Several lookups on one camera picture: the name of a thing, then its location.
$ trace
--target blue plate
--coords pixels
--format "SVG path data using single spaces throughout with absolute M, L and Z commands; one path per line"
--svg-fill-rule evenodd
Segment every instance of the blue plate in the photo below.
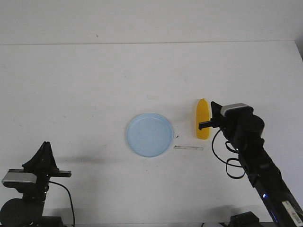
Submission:
M 143 157 L 155 157 L 166 151 L 173 132 L 166 118 L 155 113 L 144 113 L 131 120 L 126 139 L 131 149 Z

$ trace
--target white wall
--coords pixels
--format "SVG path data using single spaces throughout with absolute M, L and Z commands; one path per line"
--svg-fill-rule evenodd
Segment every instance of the white wall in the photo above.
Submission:
M 301 0 L 0 2 L 0 44 L 295 40 Z

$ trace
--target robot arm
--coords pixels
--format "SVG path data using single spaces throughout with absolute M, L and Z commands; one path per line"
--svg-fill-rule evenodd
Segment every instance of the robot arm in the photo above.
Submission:
M 276 226 L 302 227 L 303 211 L 263 148 L 263 120 L 253 115 L 253 108 L 246 104 L 221 106 L 211 102 L 211 107 L 212 119 L 200 123 L 199 129 L 219 127 L 222 130 Z

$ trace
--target wire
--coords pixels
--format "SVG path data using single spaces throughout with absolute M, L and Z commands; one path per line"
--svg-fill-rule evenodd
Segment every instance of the wire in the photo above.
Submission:
M 228 144 L 230 144 L 230 142 L 229 141 L 226 141 L 225 142 L 225 146 L 226 146 L 226 148 L 230 151 L 230 152 L 232 152 L 232 153 L 238 153 L 236 150 L 234 150 L 234 149 L 231 149 L 229 146 L 228 146 Z
M 219 159 L 221 162 L 223 162 L 224 164 L 228 165 L 228 166 L 233 166 L 233 167 L 238 167 L 238 168 L 242 168 L 242 166 L 237 166 L 237 165 L 233 165 L 233 164 L 229 164 L 225 161 L 223 161 L 222 159 L 219 158 L 219 156 L 217 156 L 217 154 L 214 151 L 214 140 L 216 139 L 217 135 L 219 134 L 219 132 L 221 132 L 221 129 L 214 135 L 213 141 L 212 141 L 212 151 L 213 154 L 216 156 L 217 159 Z
M 72 205 L 72 200 L 71 200 L 71 193 L 70 191 L 67 189 L 67 187 L 65 187 L 64 185 L 60 184 L 60 183 L 57 183 L 57 182 L 53 182 L 53 181 L 49 181 L 49 183 L 53 183 L 53 184 L 56 184 L 58 186 L 61 186 L 62 188 L 64 188 L 67 193 L 68 193 L 68 196 L 70 197 L 70 202 L 71 202 L 71 212 L 72 212 L 72 222 L 73 222 L 73 227 L 75 227 L 75 212 L 74 212 L 74 207 Z
M 238 180 L 238 179 L 241 179 L 242 177 L 244 177 L 244 175 L 245 175 L 245 171 L 244 171 L 244 173 L 241 175 L 241 176 L 233 176 L 233 175 L 231 175 L 231 174 L 229 174 L 228 173 L 228 171 L 227 171 L 227 164 L 230 162 L 230 161 L 239 161 L 237 158 L 234 158 L 234 157 L 230 157 L 229 159 L 227 159 L 227 161 L 226 161 L 226 173 L 227 173 L 227 175 L 230 177 L 230 178 L 232 178 L 232 179 L 235 179 L 235 180 Z

